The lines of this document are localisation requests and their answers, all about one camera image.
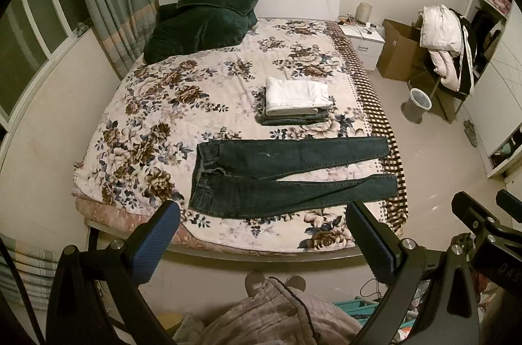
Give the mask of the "dark blue denim jeans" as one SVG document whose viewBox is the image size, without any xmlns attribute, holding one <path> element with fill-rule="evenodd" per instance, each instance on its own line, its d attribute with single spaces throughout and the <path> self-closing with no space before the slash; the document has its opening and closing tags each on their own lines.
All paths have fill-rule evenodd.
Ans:
<svg viewBox="0 0 522 345">
<path fill-rule="evenodd" d="M 212 140 L 199 143 L 189 206 L 222 219 L 263 219 L 397 196 L 394 174 L 293 180 L 295 174 L 384 159 L 383 137 Z"/>
</svg>

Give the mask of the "grey quilted pajama clothing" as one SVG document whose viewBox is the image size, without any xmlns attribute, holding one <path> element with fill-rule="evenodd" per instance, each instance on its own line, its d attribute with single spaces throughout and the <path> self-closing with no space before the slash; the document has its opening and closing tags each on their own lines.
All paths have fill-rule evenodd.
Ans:
<svg viewBox="0 0 522 345">
<path fill-rule="evenodd" d="M 204 325 L 192 313 L 174 334 L 178 344 L 349 344 L 361 324 L 330 302 L 275 277 Z"/>
</svg>

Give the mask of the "teal plastic basket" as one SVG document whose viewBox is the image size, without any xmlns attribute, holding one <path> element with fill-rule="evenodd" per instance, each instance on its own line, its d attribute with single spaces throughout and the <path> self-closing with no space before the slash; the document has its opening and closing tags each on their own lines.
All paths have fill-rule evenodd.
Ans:
<svg viewBox="0 0 522 345">
<path fill-rule="evenodd" d="M 373 316 L 379 303 L 365 298 L 358 298 L 349 301 L 336 302 L 333 305 L 355 319 L 360 325 L 364 325 Z"/>
</svg>

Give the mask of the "white wardrobe shelf unit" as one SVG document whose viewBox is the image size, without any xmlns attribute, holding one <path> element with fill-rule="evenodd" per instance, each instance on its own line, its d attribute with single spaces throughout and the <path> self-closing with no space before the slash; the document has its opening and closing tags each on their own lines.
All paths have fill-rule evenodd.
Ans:
<svg viewBox="0 0 522 345">
<path fill-rule="evenodd" d="M 465 109 L 487 175 L 505 176 L 521 160 L 521 9 L 515 0 L 469 0 L 465 15 L 480 30 Z"/>
</svg>

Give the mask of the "grey waste bin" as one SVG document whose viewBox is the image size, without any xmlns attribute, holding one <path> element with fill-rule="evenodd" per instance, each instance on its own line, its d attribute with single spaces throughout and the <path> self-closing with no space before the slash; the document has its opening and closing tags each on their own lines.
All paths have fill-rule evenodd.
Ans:
<svg viewBox="0 0 522 345">
<path fill-rule="evenodd" d="M 419 124 L 424 113 L 432 109 L 432 101 L 421 89 L 412 88 L 406 102 L 401 104 L 401 111 L 409 122 Z"/>
</svg>

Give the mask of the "grey slipper right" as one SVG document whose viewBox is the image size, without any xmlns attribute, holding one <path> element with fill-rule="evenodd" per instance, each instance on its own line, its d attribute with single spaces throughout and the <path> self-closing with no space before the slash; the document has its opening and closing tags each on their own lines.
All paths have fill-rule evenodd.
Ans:
<svg viewBox="0 0 522 345">
<path fill-rule="evenodd" d="M 302 292 L 306 290 L 306 280 L 304 277 L 298 274 L 290 275 L 285 281 L 285 285 L 289 288 L 298 289 Z"/>
</svg>

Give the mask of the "grey slipper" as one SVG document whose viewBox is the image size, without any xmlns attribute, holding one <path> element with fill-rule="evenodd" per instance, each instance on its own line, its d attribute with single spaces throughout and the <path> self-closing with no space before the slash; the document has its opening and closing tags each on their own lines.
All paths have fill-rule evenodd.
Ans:
<svg viewBox="0 0 522 345">
<path fill-rule="evenodd" d="M 266 277 L 259 271 L 252 271 L 245 276 L 244 287 L 248 297 L 253 297 L 262 288 Z"/>
<path fill-rule="evenodd" d="M 298 289 L 302 292 L 306 290 L 306 280 L 304 277 L 298 274 L 290 275 L 285 281 L 285 285 L 289 288 Z"/>
</svg>

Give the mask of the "floral bed blanket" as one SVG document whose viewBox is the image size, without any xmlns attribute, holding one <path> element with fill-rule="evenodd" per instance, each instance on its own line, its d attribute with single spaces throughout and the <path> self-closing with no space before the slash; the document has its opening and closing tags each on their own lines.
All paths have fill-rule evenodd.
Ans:
<svg viewBox="0 0 522 345">
<path fill-rule="evenodd" d="M 327 117 L 308 126 L 263 126 L 266 79 L 314 80 L 328 88 Z M 174 242 L 223 254 L 277 255 L 350 249 L 342 206 L 264 219 L 220 219 L 189 207 L 196 147 L 212 140 L 301 140 L 383 136 L 390 153 L 319 169 L 304 181 L 392 174 L 398 194 L 370 202 L 400 232 L 408 217 L 394 132 L 352 41 L 333 22 L 261 20 L 236 46 L 154 64 L 135 62 L 74 168 L 76 208 L 121 233 L 146 222 L 166 199 L 180 205 Z"/>
</svg>

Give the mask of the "grey slipper left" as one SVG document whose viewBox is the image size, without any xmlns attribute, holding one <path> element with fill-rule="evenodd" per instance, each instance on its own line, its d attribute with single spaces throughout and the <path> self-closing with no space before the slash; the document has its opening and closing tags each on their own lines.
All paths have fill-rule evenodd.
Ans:
<svg viewBox="0 0 522 345">
<path fill-rule="evenodd" d="M 244 287 L 248 297 L 253 297 L 262 288 L 266 277 L 259 271 L 252 271 L 245 276 Z"/>
</svg>

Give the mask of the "brown cardboard box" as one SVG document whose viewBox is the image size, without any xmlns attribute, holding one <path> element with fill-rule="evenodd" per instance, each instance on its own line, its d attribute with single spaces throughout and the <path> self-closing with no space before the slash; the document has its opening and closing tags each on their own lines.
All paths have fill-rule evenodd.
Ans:
<svg viewBox="0 0 522 345">
<path fill-rule="evenodd" d="M 382 77 L 406 82 L 425 71 L 428 49 L 419 45 L 420 29 L 385 19 L 385 43 L 377 62 Z"/>
</svg>

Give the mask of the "white puffy jacket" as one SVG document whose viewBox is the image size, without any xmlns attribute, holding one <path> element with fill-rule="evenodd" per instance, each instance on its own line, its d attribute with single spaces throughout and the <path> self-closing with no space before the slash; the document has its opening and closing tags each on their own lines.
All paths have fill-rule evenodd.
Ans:
<svg viewBox="0 0 522 345">
<path fill-rule="evenodd" d="M 472 68 L 467 31 L 456 12 L 444 5 L 424 7 L 419 45 L 428 49 L 432 70 L 443 87 L 468 95 Z"/>
</svg>

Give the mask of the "folded dark jeans stack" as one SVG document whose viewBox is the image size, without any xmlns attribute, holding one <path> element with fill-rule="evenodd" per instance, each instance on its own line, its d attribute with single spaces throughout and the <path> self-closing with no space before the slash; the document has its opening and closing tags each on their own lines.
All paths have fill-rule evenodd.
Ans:
<svg viewBox="0 0 522 345">
<path fill-rule="evenodd" d="M 314 114 L 294 114 L 268 116 L 265 110 L 255 115 L 255 120 L 262 126 L 310 125 L 324 122 L 328 119 L 329 111 L 321 109 Z"/>
</svg>

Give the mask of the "white nightstand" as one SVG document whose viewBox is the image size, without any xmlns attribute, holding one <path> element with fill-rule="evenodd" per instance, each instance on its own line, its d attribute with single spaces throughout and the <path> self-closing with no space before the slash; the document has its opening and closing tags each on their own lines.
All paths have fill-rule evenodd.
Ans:
<svg viewBox="0 0 522 345">
<path fill-rule="evenodd" d="M 340 26 L 343 34 L 351 41 L 352 46 L 363 63 L 366 71 L 374 71 L 377 67 L 385 40 L 377 31 L 366 27 L 343 24 Z"/>
</svg>

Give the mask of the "beige table lamp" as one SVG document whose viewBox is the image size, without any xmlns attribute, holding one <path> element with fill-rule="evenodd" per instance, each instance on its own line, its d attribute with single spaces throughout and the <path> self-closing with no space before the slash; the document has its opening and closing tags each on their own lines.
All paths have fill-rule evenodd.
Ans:
<svg viewBox="0 0 522 345">
<path fill-rule="evenodd" d="M 355 19 L 360 24 L 366 24 L 370 20 L 373 7 L 367 3 L 361 2 L 356 10 Z"/>
</svg>

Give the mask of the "white frame window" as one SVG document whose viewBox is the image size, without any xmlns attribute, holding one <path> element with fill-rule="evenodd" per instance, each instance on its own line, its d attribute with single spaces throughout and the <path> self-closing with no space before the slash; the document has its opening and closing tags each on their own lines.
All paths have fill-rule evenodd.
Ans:
<svg viewBox="0 0 522 345">
<path fill-rule="evenodd" d="M 1 129 L 40 77 L 87 29 L 84 0 L 11 0 L 1 17 Z"/>
</svg>

